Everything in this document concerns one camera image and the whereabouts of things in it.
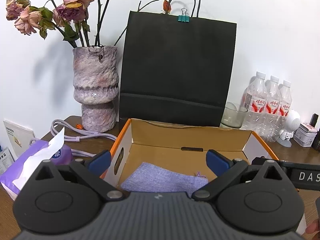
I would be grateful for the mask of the person's right hand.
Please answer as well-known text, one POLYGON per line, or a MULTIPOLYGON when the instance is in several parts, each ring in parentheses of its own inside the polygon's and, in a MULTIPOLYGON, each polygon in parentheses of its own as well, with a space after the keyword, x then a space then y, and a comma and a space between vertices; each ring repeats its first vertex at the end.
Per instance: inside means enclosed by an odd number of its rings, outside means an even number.
POLYGON ((318 197, 315 201, 318 218, 310 223, 305 230, 305 233, 312 234, 315 233, 312 239, 319 240, 319 220, 320 220, 320 198, 318 197))

